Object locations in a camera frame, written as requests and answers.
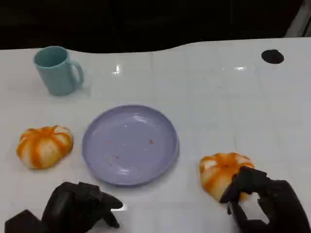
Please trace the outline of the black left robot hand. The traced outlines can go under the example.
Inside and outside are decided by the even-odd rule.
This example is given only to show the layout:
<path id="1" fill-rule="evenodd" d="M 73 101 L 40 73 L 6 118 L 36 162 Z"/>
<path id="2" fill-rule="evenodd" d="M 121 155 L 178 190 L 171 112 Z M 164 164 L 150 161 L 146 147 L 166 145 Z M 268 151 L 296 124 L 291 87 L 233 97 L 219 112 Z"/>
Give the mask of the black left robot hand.
<path id="1" fill-rule="evenodd" d="M 118 198 L 96 185 L 64 182 L 52 192 L 41 222 L 52 233 L 86 233 L 100 220 L 117 229 L 120 225 L 111 210 L 122 207 Z"/>

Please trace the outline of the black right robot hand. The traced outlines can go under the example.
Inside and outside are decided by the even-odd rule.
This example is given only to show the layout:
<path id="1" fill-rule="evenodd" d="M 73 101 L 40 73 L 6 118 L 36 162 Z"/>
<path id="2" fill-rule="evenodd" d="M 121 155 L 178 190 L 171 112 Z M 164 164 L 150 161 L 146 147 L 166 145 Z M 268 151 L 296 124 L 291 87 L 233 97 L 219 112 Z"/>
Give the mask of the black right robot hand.
<path id="1" fill-rule="evenodd" d="M 257 193 L 258 204 L 269 222 L 248 219 L 239 205 L 240 194 Z M 285 180 L 272 180 L 267 173 L 242 166 L 221 196 L 228 203 L 227 213 L 233 216 L 241 233 L 309 233 L 311 227 L 303 206 L 292 186 Z"/>

